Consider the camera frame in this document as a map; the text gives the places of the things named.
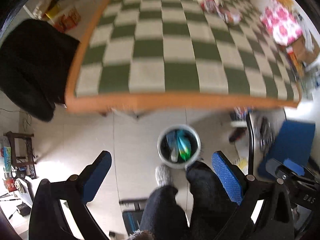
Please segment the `blue green snack bag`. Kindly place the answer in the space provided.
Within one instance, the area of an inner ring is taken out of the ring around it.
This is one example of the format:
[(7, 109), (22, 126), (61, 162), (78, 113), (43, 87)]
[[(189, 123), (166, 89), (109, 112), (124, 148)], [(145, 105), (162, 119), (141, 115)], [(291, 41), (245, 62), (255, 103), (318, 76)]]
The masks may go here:
[(177, 130), (176, 140), (180, 157), (188, 161), (191, 158), (191, 144), (184, 130)]

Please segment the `pink flower tissue pack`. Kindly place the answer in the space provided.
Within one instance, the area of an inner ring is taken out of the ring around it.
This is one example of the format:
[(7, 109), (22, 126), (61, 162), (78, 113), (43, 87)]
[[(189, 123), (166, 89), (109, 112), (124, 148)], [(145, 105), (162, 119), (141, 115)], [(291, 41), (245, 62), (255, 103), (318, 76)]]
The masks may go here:
[(259, 18), (274, 41), (281, 46), (288, 46), (302, 36), (302, 28), (297, 20), (278, 2), (267, 6)]

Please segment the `red black slipper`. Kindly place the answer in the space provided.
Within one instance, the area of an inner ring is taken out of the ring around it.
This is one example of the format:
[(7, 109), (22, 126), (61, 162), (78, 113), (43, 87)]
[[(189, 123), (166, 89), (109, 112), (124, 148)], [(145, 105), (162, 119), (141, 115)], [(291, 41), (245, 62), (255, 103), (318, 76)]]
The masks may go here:
[(245, 135), (246, 131), (246, 127), (237, 127), (229, 136), (229, 143), (232, 144), (241, 139)]

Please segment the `red white snack bag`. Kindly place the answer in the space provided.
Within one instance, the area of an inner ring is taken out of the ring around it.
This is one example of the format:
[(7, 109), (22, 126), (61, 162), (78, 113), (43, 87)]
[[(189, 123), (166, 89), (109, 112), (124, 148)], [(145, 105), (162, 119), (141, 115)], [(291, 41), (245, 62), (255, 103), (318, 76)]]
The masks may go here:
[(218, 13), (220, 12), (221, 0), (202, 0), (200, 7), (203, 11), (209, 13)]

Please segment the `left black trouser leg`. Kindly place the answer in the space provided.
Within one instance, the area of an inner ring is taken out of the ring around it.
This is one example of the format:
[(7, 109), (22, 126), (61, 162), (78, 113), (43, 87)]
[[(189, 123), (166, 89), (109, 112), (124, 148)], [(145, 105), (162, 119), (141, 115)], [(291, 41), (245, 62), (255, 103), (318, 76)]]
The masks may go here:
[(157, 188), (149, 196), (139, 229), (154, 239), (188, 239), (189, 226), (184, 210), (176, 203), (178, 190), (172, 185)]

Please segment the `black blue weight bench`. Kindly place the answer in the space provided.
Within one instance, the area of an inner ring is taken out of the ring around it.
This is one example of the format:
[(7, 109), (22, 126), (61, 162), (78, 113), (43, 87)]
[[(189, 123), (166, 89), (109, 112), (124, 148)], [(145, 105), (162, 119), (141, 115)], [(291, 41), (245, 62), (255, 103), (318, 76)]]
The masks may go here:
[(140, 229), (147, 198), (123, 199), (119, 201), (122, 218), (128, 235)]

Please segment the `black jacket on chair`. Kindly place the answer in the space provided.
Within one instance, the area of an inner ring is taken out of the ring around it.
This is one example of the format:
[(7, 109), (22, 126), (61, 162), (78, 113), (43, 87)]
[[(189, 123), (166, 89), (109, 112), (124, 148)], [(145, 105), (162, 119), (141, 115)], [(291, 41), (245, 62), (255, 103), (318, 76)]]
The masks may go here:
[(79, 40), (47, 22), (27, 19), (1, 45), (1, 91), (32, 117), (50, 122), (65, 104), (65, 89)]

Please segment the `blue office chair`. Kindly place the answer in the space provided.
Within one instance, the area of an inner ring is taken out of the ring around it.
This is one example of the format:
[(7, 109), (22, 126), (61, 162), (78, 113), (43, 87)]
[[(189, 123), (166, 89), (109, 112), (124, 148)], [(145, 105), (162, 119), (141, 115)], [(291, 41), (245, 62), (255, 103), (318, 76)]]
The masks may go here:
[(266, 162), (276, 159), (283, 164), (289, 158), (304, 167), (310, 159), (316, 125), (288, 119), (283, 109), (253, 111), (246, 116), (249, 136), (248, 173), (263, 180), (275, 177), (266, 171)]

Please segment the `dark wooden stool rack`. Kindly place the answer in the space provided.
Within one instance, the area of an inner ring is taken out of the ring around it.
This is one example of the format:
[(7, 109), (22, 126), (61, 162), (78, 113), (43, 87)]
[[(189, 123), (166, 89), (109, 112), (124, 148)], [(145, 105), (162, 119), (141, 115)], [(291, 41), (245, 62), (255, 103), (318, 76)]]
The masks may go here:
[(33, 151), (34, 134), (7, 132), (4, 134), (11, 147), (11, 165), (14, 169), (24, 169), (31, 179), (36, 179), (35, 155)]

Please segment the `left grey fuzzy slipper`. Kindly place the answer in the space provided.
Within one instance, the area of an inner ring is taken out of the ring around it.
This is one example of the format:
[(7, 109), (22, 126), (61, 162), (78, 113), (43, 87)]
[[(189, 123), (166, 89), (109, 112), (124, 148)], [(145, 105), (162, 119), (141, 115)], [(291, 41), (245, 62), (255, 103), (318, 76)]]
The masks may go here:
[(170, 168), (166, 165), (159, 165), (155, 169), (155, 178), (158, 187), (172, 185)]

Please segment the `white trash bin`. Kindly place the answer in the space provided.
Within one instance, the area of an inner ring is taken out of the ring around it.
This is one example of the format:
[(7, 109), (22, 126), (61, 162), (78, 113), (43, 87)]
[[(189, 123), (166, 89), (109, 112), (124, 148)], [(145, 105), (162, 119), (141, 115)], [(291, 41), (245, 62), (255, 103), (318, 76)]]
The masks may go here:
[(165, 165), (185, 169), (200, 159), (201, 141), (198, 133), (188, 125), (173, 125), (158, 137), (157, 150)]

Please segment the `yellow smiley plastic bag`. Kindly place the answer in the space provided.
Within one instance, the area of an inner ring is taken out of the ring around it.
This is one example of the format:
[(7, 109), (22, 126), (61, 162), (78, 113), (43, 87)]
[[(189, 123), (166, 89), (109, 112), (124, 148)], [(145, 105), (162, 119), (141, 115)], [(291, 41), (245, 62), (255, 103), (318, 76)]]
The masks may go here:
[(244, 157), (239, 157), (236, 159), (234, 163), (240, 170), (243, 172), (244, 175), (248, 175), (248, 159)]

